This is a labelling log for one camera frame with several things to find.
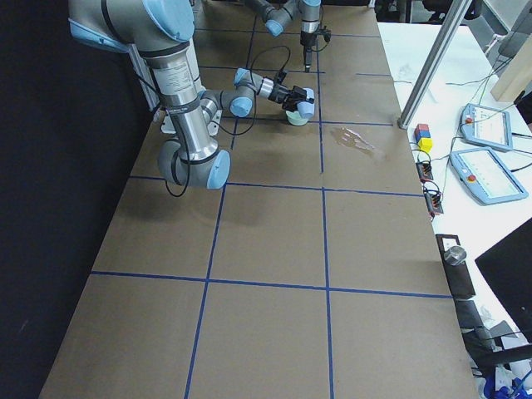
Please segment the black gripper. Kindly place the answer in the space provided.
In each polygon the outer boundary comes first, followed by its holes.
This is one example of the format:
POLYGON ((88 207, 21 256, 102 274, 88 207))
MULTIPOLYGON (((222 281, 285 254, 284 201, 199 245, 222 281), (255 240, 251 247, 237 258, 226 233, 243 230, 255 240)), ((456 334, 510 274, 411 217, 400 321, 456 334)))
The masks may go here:
POLYGON ((304 72, 309 73, 312 66, 312 50, 314 46, 313 32, 300 32, 300 44, 303 46, 304 72))
POLYGON ((268 95, 268 100, 280 104, 282 109, 289 112, 298 110, 300 102, 314 103, 314 91, 312 88, 294 86, 292 89, 275 82, 268 95))

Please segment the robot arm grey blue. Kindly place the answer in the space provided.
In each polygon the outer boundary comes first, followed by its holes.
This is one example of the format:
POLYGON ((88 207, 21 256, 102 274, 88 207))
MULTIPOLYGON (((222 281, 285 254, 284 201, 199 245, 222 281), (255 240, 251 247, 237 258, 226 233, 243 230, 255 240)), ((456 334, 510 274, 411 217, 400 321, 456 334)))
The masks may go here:
POLYGON ((70 1, 68 6, 77 41, 111 52, 127 52, 134 45, 149 67, 154 92, 175 129, 158 158, 160 173, 169 183, 208 190, 225 185, 230 155, 209 133, 209 125, 223 110, 243 118, 262 97, 304 119, 313 116, 313 90, 287 88, 283 70, 270 79, 239 68, 233 90, 202 90, 194 77, 197 62, 190 41, 195 18, 188 1, 70 1))
POLYGON ((274 37, 285 32, 285 28, 296 19, 301 20, 300 44, 303 47, 303 66, 305 72, 310 72, 313 64, 313 53, 317 39, 323 33, 321 23, 320 1, 286 1, 276 8, 270 1, 245 0, 242 1, 258 15, 267 31, 274 37))

